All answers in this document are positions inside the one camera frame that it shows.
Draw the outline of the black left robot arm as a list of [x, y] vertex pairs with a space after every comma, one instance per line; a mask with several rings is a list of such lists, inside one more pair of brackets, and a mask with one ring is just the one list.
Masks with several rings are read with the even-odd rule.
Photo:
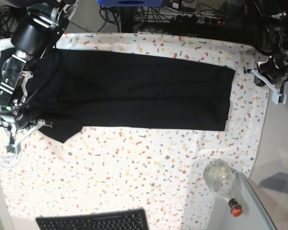
[[259, 73], [269, 83], [280, 84], [284, 92], [288, 84], [288, 10], [285, 0], [255, 0], [267, 33], [270, 46], [263, 47], [256, 42], [253, 47], [269, 59], [258, 65]]

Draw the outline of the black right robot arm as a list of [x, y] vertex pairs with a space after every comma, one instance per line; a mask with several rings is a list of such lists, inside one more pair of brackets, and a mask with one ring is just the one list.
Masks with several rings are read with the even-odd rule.
[[36, 62], [54, 52], [54, 47], [69, 25], [77, 0], [10, 0], [10, 6], [25, 8], [26, 15], [17, 26], [11, 43], [15, 53], [2, 65], [0, 81], [0, 121], [8, 130], [34, 125], [35, 115], [27, 112], [29, 101], [46, 87], [56, 72], [52, 69], [29, 95], [26, 84], [33, 78]]

